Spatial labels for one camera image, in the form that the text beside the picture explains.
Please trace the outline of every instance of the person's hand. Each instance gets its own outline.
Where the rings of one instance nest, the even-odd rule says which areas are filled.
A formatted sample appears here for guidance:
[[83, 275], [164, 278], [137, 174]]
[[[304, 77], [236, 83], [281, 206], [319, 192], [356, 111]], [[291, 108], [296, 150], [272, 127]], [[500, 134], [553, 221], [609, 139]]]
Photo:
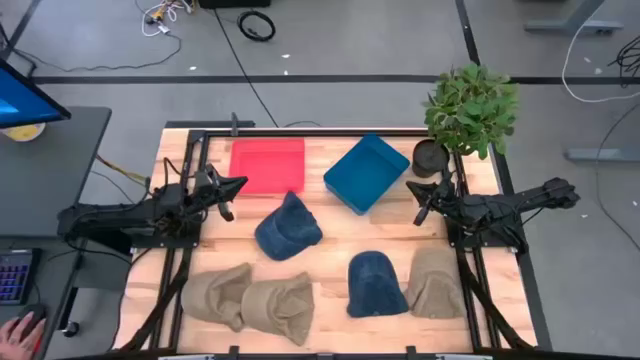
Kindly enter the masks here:
[[31, 360], [36, 344], [44, 333], [45, 323], [45, 319], [40, 320], [33, 331], [30, 334], [25, 334], [25, 338], [20, 341], [22, 332], [32, 317], [33, 312], [30, 312], [22, 320], [15, 317], [2, 325], [0, 328], [0, 360]]

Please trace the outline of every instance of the computer screen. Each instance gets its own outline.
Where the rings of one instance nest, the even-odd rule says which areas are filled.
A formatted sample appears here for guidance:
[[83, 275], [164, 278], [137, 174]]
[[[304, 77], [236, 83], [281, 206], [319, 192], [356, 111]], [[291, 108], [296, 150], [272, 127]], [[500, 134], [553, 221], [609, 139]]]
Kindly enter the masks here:
[[0, 59], [0, 129], [70, 116], [66, 109]]

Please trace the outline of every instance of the green leaves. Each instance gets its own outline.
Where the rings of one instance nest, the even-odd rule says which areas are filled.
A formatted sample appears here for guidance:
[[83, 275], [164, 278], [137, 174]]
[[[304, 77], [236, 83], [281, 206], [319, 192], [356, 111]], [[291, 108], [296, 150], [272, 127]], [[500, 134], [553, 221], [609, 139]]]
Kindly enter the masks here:
[[509, 77], [470, 64], [440, 76], [424, 103], [425, 124], [437, 142], [462, 155], [488, 156], [488, 146], [504, 153], [504, 135], [513, 134], [517, 87]]
[[482, 113], [482, 107], [475, 102], [466, 102], [463, 106], [469, 115], [480, 115]]

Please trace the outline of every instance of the beige cap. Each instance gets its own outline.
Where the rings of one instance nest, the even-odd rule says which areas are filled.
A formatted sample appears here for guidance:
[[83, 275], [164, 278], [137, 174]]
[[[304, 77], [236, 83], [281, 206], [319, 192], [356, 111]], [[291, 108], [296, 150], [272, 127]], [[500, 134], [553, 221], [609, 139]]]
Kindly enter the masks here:
[[251, 284], [242, 297], [242, 318], [254, 329], [304, 344], [313, 319], [313, 287], [306, 272], [287, 280]]
[[189, 278], [181, 294], [185, 314], [198, 320], [228, 325], [242, 330], [240, 302], [251, 284], [251, 265], [244, 263], [229, 270], [209, 271]]
[[422, 248], [411, 264], [405, 297], [414, 316], [451, 319], [465, 315], [453, 249]]

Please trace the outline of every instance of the denim cap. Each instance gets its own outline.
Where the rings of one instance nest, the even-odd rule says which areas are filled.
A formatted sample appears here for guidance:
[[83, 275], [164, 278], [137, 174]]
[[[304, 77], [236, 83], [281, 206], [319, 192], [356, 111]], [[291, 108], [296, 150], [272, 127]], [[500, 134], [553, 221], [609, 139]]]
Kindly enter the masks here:
[[289, 191], [282, 205], [256, 228], [256, 240], [273, 260], [286, 260], [322, 239], [313, 214], [298, 196]]
[[385, 254], [365, 251], [351, 259], [347, 306], [351, 317], [396, 315], [408, 310], [396, 272]]

